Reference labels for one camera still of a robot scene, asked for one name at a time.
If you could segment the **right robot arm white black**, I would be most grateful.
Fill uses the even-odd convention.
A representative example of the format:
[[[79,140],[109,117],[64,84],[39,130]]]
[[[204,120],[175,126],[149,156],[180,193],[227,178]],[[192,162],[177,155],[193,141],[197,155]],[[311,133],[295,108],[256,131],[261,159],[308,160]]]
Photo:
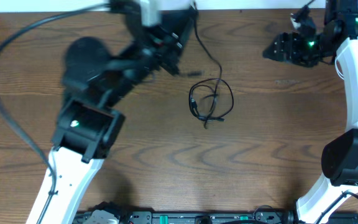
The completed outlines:
[[[357,223],[357,214],[337,210],[347,199],[358,198],[358,2],[327,1],[321,33],[316,31],[309,5],[290,20],[294,32],[277,35],[263,57],[307,68],[334,65],[344,82],[347,119],[345,132],[323,149],[319,179],[281,221]]]

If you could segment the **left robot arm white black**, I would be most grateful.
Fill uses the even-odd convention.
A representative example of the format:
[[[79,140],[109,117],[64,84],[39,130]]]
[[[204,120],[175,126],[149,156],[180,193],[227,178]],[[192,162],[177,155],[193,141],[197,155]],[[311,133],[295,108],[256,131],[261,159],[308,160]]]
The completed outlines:
[[[178,62],[197,20],[193,1],[164,12],[159,1],[109,1],[124,16],[133,42],[117,55],[97,38],[74,41],[64,57],[64,99],[48,155],[51,169],[28,223],[71,223],[114,144],[124,115],[114,106],[154,71],[178,75]]]

